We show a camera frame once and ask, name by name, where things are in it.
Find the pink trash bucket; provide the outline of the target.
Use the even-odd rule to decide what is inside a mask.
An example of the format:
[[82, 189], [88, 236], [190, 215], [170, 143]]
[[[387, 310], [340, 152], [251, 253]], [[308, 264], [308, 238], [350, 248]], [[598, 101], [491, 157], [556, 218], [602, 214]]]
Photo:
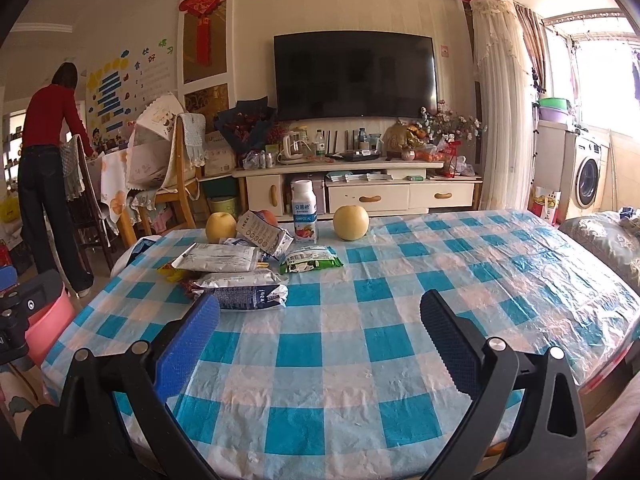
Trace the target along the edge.
[[28, 344], [27, 355], [37, 366], [40, 366], [76, 315], [75, 308], [70, 301], [70, 295], [63, 288], [57, 300], [51, 302], [44, 309], [29, 318], [29, 328], [26, 332]]

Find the grey silver wipes packet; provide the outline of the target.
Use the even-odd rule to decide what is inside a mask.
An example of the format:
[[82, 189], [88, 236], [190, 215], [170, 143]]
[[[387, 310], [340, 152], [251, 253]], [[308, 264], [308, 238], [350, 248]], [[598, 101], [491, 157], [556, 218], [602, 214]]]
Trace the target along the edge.
[[205, 273], [250, 272], [256, 269], [256, 247], [194, 243], [171, 263], [177, 270]]

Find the white milk carton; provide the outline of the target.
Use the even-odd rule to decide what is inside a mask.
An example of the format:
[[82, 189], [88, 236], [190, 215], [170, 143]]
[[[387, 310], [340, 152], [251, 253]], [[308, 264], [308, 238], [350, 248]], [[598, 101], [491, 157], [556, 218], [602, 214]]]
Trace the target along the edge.
[[242, 214], [236, 225], [236, 232], [273, 258], [285, 255], [294, 242], [294, 238], [286, 229], [272, 226], [253, 211]]

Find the green white small pouch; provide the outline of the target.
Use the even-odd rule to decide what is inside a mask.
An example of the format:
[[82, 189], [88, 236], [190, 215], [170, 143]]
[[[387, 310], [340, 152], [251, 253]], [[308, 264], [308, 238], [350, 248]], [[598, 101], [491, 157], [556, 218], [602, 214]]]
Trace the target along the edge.
[[334, 249], [328, 246], [306, 246], [292, 250], [280, 262], [281, 274], [299, 274], [340, 268], [343, 265]]

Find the yellow snack bag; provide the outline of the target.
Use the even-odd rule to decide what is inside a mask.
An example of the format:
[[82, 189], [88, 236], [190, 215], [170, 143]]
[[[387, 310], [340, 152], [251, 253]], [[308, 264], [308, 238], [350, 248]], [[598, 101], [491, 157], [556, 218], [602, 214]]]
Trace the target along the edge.
[[192, 278], [191, 271], [175, 269], [170, 263], [158, 268], [157, 272], [169, 283], [180, 283]]

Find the white blue flat packet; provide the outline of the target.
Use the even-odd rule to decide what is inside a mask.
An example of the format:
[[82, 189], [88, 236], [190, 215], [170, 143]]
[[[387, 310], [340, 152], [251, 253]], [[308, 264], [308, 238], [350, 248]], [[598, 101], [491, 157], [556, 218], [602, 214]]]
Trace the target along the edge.
[[270, 269], [242, 273], [209, 273], [184, 282], [194, 297], [212, 294], [221, 310], [257, 311], [284, 307], [288, 300], [285, 280]]

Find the dark wooden chair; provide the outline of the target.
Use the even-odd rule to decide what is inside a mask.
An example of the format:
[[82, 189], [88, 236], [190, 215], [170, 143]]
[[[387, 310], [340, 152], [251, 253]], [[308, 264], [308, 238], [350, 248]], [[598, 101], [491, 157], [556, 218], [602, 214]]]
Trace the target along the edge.
[[81, 262], [91, 272], [87, 250], [101, 249], [108, 270], [112, 270], [115, 237], [106, 224], [106, 210], [94, 192], [80, 136], [72, 136], [60, 146], [60, 152], [66, 200]]

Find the blue white checkered tablecloth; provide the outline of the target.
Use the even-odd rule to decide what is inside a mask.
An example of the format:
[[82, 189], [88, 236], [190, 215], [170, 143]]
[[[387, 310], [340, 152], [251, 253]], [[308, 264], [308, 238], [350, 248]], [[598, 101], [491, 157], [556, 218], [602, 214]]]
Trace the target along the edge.
[[639, 335], [639, 298], [574, 240], [525, 211], [376, 218], [333, 269], [288, 277], [282, 308], [224, 312], [169, 407], [223, 477], [398, 479], [426, 471], [470, 400], [420, 320], [435, 289], [518, 351], [563, 349], [601, 378]]

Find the yellow pear left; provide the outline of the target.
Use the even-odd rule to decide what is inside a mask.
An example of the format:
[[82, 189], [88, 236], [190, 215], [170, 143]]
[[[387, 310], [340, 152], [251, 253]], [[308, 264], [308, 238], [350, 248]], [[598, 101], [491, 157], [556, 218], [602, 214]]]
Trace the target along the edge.
[[228, 212], [213, 212], [206, 221], [205, 234], [210, 244], [217, 244], [236, 235], [236, 220]]

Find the yellow pear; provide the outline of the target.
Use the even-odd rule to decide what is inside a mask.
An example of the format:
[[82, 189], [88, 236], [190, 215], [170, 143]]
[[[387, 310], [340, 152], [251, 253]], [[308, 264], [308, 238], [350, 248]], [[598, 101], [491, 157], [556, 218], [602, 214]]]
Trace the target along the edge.
[[217, 244], [236, 235], [236, 220], [228, 212], [213, 212], [206, 221], [205, 234], [210, 244]]
[[342, 240], [353, 242], [363, 238], [369, 229], [369, 215], [358, 205], [341, 206], [333, 215], [333, 229]]

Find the green waste bin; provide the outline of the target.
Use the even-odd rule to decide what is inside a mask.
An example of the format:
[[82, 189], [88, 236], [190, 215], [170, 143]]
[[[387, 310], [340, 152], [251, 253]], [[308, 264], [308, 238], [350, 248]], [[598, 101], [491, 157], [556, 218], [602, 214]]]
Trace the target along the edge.
[[231, 214], [235, 219], [239, 217], [239, 199], [236, 196], [211, 197], [207, 203], [212, 214], [223, 212]]

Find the red apple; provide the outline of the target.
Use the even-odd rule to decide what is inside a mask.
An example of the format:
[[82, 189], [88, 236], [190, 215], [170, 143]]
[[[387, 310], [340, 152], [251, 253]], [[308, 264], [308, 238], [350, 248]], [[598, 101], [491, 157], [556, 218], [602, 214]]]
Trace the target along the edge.
[[277, 217], [270, 210], [261, 210], [259, 211], [259, 215], [262, 217], [262, 220], [271, 224], [272, 226], [278, 225]]

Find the yellow pear right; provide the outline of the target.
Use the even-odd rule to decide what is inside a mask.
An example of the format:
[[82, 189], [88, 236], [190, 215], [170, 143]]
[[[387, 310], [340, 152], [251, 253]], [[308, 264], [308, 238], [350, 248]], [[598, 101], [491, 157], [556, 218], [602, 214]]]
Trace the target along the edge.
[[363, 238], [369, 229], [369, 215], [358, 205], [341, 206], [333, 215], [333, 229], [342, 240], [353, 242]]

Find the dining table with cloth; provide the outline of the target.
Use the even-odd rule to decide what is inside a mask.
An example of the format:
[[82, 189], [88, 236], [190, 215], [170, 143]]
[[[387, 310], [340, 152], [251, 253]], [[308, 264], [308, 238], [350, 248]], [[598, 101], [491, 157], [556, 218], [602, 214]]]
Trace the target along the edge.
[[119, 235], [117, 222], [127, 211], [127, 195], [130, 191], [127, 181], [126, 150], [101, 154], [88, 162], [88, 170], [94, 194], [102, 217], [108, 227]]

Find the cream tv cabinet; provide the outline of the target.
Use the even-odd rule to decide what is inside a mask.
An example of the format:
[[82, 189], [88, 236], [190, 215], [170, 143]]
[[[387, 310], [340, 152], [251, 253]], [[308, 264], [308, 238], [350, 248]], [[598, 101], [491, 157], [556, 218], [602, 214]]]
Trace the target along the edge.
[[371, 216], [427, 214], [432, 210], [476, 209], [480, 177], [444, 177], [440, 162], [403, 162], [378, 158], [370, 162], [315, 162], [239, 169], [241, 207], [268, 210], [280, 220], [292, 218], [293, 183], [309, 180], [319, 216], [358, 205]]

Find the white yogurt drink bottle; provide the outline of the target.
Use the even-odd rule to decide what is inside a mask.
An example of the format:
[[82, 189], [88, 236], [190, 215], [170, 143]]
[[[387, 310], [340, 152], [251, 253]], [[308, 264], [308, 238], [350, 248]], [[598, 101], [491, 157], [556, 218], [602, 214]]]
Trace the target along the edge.
[[317, 234], [317, 199], [311, 180], [292, 183], [292, 215], [296, 240], [315, 243]]

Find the person in red top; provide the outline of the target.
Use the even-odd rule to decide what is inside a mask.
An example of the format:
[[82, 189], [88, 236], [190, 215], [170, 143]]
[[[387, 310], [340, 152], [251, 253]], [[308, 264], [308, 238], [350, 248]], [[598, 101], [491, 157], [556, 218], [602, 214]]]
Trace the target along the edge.
[[90, 292], [93, 275], [81, 266], [67, 207], [60, 152], [62, 127], [79, 136], [85, 154], [94, 154], [75, 100], [78, 73], [61, 64], [51, 83], [30, 99], [23, 128], [17, 191], [22, 239], [40, 273], [61, 269], [77, 296]]

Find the wooden chair with cover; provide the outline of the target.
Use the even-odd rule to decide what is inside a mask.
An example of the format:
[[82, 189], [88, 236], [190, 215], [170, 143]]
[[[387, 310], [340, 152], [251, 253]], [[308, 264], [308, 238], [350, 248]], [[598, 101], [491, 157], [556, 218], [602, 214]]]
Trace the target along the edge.
[[162, 205], [174, 206], [178, 229], [194, 228], [191, 205], [201, 197], [205, 127], [205, 116], [186, 112], [171, 92], [153, 100], [134, 122], [126, 181], [144, 234], [153, 233], [151, 214]]

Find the electric glass kettle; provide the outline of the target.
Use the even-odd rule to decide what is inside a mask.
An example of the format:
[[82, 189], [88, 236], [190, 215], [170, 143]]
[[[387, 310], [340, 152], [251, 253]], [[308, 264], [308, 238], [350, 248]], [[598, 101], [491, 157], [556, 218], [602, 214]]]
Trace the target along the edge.
[[296, 165], [308, 162], [307, 133], [304, 129], [294, 129], [285, 133], [282, 138], [278, 163], [281, 165]]

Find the dark flower bouquet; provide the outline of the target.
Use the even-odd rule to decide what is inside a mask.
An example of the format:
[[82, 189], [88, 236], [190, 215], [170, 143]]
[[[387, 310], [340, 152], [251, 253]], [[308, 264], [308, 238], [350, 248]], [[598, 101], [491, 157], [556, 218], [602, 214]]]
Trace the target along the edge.
[[218, 113], [214, 127], [236, 156], [244, 156], [265, 147], [274, 118], [276, 109], [264, 96], [257, 100], [238, 101], [235, 107]]

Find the white lace covered column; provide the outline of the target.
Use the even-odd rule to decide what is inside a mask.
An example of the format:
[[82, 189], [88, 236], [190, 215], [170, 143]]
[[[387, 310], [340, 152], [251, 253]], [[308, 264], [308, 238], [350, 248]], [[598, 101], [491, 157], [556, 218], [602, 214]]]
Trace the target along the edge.
[[520, 20], [510, 0], [472, 0], [480, 83], [480, 208], [527, 208], [534, 166], [533, 86]]

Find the black flat television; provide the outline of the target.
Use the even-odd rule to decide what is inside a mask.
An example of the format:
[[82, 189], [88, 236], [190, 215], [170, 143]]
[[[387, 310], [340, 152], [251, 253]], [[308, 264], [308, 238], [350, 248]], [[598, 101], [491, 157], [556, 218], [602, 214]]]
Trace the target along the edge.
[[328, 30], [273, 38], [278, 116], [417, 118], [437, 112], [434, 44], [399, 32]]

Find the red chinese knot ornament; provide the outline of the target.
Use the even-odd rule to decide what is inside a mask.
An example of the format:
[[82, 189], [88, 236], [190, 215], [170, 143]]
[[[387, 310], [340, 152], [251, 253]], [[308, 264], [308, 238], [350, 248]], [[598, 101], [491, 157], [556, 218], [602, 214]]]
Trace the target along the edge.
[[193, 15], [198, 20], [196, 25], [196, 62], [203, 66], [210, 65], [210, 16], [224, 0], [182, 0], [179, 11]]

